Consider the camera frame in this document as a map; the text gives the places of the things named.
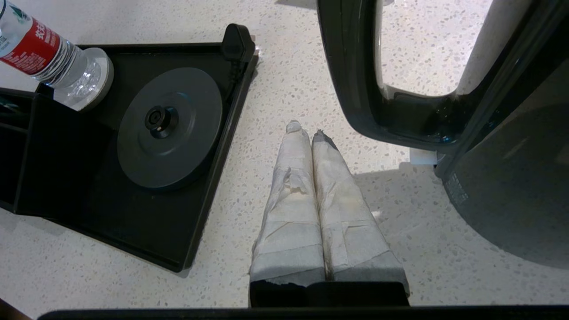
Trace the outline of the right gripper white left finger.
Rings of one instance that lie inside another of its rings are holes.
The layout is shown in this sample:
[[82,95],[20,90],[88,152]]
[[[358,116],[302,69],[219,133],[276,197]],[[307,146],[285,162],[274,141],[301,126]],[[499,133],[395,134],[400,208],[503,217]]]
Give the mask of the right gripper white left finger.
[[298,121],[287,124],[282,138],[249,275],[251,282],[277,285],[325,280],[313,155]]

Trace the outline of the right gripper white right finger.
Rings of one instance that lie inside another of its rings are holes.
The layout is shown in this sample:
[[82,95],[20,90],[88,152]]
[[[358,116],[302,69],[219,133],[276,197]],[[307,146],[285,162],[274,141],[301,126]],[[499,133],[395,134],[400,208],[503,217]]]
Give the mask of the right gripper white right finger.
[[322,130],[313,136],[312,154],[326,278],[398,282],[408,296],[403,265],[382,235],[343,156]]

